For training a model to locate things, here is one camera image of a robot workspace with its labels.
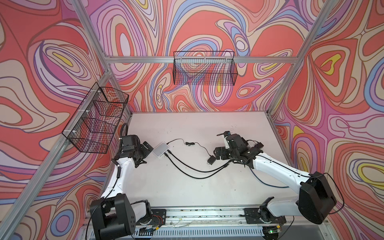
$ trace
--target wire basket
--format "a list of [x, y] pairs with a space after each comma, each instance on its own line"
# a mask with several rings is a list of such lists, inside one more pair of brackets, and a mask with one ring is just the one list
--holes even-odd
[[80, 152], [107, 153], [128, 98], [115, 88], [99, 87], [66, 137]]
[[233, 51], [174, 51], [175, 85], [235, 85]]

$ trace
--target black wire mesh basket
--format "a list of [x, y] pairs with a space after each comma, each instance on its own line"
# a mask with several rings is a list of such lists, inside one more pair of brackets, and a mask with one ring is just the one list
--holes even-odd
[[118, 89], [98, 87], [73, 129], [66, 130], [70, 132], [66, 137], [80, 152], [107, 153], [128, 98]]
[[233, 51], [174, 51], [175, 85], [235, 85]]

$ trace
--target white table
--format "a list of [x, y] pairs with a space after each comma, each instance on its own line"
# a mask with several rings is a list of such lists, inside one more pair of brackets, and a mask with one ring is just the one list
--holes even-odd
[[[287, 163], [278, 141], [264, 112], [231, 113], [135, 113], [129, 125], [128, 134], [139, 136], [141, 143], [147, 141], [152, 147], [161, 142], [183, 138], [186, 142], [199, 142], [213, 154], [215, 147], [224, 146], [221, 136], [224, 131], [237, 133], [246, 140], [262, 142], [262, 149], [271, 157]], [[209, 165], [204, 148], [186, 146], [181, 140], [169, 144], [172, 153], [186, 164], [199, 170], [212, 170], [226, 161], [216, 160]], [[203, 177], [203, 174], [182, 165], [172, 156], [175, 164], [188, 174]], [[159, 159], [150, 154], [134, 169], [125, 194], [130, 202], [148, 199], [151, 206], [231, 206], [261, 204], [268, 197], [289, 197], [296, 195], [291, 189], [273, 188], [260, 183], [248, 167], [230, 164], [208, 179], [190, 178], [172, 165], [166, 156]], [[273, 177], [256, 171], [265, 183], [284, 186]]]

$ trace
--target blue cable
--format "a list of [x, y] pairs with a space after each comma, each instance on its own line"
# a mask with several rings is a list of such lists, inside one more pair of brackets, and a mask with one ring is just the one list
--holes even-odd
[[252, 168], [249, 168], [249, 170], [251, 170], [252, 174], [264, 185], [267, 185], [267, 186], [270, 186], [270, 187], [278, 187], [278, 188], [287, 188], [288, 187], [288, 186], [286, 186], [286, 187], [279, 187], [279, 186], [273, 186], [273, 185], [266, 184], [265, 182], [261, 181], [260, 178], [258, 178], [256, 176], [256, 174], [252, 171]]

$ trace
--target patterned wall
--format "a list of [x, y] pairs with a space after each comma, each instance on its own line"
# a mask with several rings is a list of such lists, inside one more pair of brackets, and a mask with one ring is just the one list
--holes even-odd
[[383, 1], [339, 1], [273, 115], [296, 167], [339, 186], [340, 239], [384, 239], [383, 39]]
[[[0, 1], [0, 220], [103, 73], [69, 2]], [[109, 156], [68, 147], [14, 238], [73, 239]]]
[[[236, 56], [295, 56], [321, 0], [109, 0], [86, 9], [110, 56], [173, 56], [233, 50]], [[173, 64], [114, 64], [132, 111], [264, 111], [288, 64], [239, 63], [235, 86], [174, 86]]]

